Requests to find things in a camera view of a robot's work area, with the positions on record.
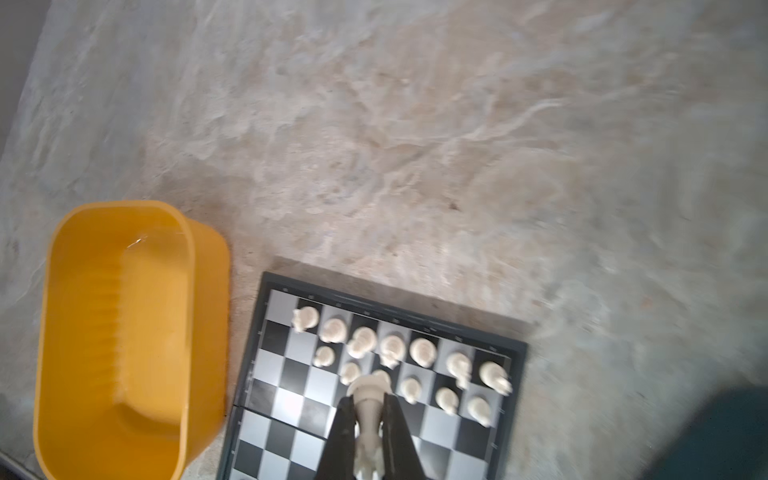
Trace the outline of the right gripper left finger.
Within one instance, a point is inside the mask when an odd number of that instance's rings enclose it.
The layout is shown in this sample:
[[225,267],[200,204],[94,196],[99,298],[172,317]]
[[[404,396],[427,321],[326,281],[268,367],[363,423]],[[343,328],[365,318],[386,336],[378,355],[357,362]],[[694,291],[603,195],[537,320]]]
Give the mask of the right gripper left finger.
[[343,397],[316,470],[315,480],[353,480],[355,478],[356,412],[353,398]]

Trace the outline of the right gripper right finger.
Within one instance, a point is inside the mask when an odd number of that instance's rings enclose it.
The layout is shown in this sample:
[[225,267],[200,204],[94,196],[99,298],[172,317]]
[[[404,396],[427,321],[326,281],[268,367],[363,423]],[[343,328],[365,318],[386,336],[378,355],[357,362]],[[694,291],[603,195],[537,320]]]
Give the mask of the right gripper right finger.
[[381,438],[385,480],[425,480],[420,458],[396,396],[385,393]]

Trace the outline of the white chess piece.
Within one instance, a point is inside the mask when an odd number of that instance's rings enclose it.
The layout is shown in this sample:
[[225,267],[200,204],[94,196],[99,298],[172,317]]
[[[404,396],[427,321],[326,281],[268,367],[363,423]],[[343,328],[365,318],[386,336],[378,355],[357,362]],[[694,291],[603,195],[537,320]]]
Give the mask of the white chess piece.
[[381,438],[384,394],[392,393],[389,375],[376,370],[352,382],[347,390],[355,405],[357,434],[354,473],[357,479],[383,479]]

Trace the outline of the black white chess board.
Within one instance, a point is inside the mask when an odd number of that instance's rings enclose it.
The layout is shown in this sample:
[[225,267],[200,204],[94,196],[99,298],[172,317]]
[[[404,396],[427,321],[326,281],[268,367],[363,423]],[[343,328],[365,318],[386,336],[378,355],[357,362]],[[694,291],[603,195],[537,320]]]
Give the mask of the black white chess board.
[[500,479],[527,346],[263,275],[221,479]]

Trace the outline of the yellow plastic tray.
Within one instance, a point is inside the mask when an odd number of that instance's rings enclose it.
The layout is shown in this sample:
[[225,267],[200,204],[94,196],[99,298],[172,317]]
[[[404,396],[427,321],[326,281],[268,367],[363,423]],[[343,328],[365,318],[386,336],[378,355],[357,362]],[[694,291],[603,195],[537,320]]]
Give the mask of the yellow plastic tray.
[[159,201],[82,205],[43,288],[34,446],[49,479],[178,479],[225,416],[230,252]]

